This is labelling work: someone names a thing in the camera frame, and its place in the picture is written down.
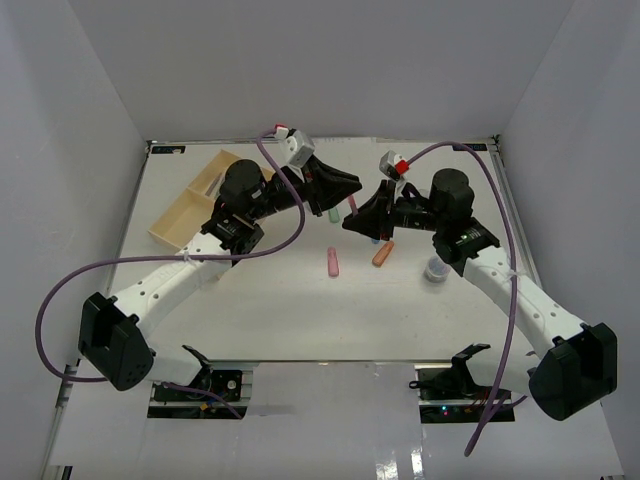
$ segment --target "wooden tray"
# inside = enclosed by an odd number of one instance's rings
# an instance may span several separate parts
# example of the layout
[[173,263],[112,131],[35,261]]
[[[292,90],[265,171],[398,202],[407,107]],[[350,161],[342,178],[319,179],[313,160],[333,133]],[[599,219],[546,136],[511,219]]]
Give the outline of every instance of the wooden tray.
[[[160,245],[177,252],[191,241],[203,223],[211,218],[218,189],[227,168],[240,157],[226,150],[214,157],[189,186],[149,228],[149,234]],[[267,180],[271,170],[262,169]]]

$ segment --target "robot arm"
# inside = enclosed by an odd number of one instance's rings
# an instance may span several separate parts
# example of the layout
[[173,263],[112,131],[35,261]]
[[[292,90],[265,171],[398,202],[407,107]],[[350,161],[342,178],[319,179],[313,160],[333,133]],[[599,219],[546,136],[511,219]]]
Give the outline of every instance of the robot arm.
[[[395,227],[433,231],[440,258],[509,313],[511,282],[507,252],[472,216],[473,190],[467,176],[438,171],[429,197],[404,179],[406,164],[385,155],[378,191],[343,228],[388,240]],[[589,326],[554,302],[529,277],[519,276],[516,325],[536,356],[511,355],[501,386],[530,395],[550,417],[563,420],[616,389],[617,339],[604,323]],[[495,379],[500,352],[471,345],[452,358],[452,367],[436,378],[445,390],[471,393]],[[421,388],[416,382],[412,388]]]
[[[313,142],[302,132],[276,129],[289,165],[283,173],[315,215],[336,206],[362,188],[357,176],[318,160]],[[220,185],[211,219],[191,242],[150,275],[107,299],[100,293],[83,306],[80,352],[118,390],[143,379],[198,386],[210,362],[188,346],[154,344],[149,338],[160,322],[202,284],[220,277],[236,262],[193,260],[192,255],[249,253],[263,237],[261,218],[295,205],[277,176],[267,181],[251,160],[232,164]]]

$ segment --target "white wall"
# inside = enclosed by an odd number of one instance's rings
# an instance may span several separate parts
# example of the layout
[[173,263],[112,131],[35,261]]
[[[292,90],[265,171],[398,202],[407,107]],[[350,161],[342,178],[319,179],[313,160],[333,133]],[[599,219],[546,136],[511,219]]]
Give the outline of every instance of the white wall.
[[70,0],[146,139],[501,132],[572,0]]
[[[36,311],[59,278],[115,254],[144,143],[66,0],[0,1],[0,65],[0,476],[31,479],[59,387],[36,356]],[[46,318],[61,368],[105,273]]]
[[640,6],[578,1],[504,132],[511,187],[552,296],[618,335],[604,399],[628,478],[640,478]]

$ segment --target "gray wall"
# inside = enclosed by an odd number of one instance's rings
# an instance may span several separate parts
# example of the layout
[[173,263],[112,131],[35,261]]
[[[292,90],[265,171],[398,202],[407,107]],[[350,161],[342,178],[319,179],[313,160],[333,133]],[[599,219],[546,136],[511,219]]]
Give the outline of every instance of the gray wall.
[[146,139],[501,132],[571,0],[70,0]]
[[[144,143],[66,0],[0,1],[0,65],[0,476],[31,479],[59,387],[36,356],[36,311],[66,273],[116,252]],[[105,273],[52,305],[45,344],[61,368]]]
[[504,133],[546,289],[618,335],[619,388],[603,405],[631,479],[640,478],[639,85],[638,3],[576,2]]

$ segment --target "white enclosure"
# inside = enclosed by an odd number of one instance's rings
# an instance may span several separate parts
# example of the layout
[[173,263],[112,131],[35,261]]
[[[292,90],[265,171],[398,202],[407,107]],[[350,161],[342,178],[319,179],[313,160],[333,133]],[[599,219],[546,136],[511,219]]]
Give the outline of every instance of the white enclosure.
[[[281,121],[312,136],[501,134],[545,288],[618,334],[603,406],[640,478],[639,58],[635,0],[0,0],[0,476],[39,478],[59,382],[34,317],[59,278],[117,254],[143,140]],[[54,302],[56,365],[74,361],[80,305],[106,278]]]

